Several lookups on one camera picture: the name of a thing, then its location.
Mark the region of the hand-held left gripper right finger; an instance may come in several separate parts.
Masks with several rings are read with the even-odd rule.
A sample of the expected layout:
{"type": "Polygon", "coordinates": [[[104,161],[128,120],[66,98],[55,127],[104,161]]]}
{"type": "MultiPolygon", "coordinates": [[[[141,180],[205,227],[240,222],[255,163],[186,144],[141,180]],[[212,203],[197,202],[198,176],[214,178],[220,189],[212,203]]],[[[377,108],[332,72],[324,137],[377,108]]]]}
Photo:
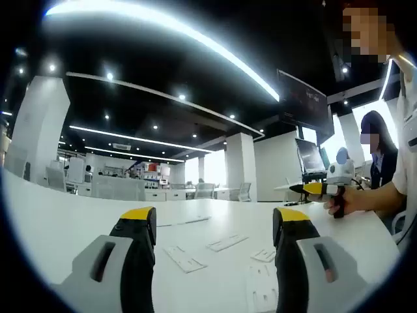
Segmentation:
{"type": "Polygon", "coordinates": [[[304,213],[275,208],[272,239],[278,312],[342,312],[366,290],[356,260],[304,213]]]}

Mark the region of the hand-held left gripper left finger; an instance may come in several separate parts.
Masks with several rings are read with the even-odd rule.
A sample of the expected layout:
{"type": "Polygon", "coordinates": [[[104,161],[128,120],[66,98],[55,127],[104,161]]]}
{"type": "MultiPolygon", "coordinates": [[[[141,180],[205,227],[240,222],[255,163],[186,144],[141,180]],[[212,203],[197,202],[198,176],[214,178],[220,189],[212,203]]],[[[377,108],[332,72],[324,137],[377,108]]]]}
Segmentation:
{"type": "Polygon", "coordinates": [[[72,261],[52,290],[74,312],[154,312],[156,209],[132,209],[72,261]]]}

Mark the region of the person's right hand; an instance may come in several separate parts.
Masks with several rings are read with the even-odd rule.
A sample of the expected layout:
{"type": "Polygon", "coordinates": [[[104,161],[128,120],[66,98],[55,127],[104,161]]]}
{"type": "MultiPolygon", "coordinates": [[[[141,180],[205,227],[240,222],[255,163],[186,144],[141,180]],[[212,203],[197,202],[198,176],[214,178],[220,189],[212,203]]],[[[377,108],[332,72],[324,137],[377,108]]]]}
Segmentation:
{"type": "Polygon", "coordinates": [[[360,191],[353,187],[339,187],[337,194],[331,196],[324,203],[324,209],[335,219],[343,218],[345,215],[349,215],[357,210],[358,199],[356,196],[359,193],[360,191]]]}

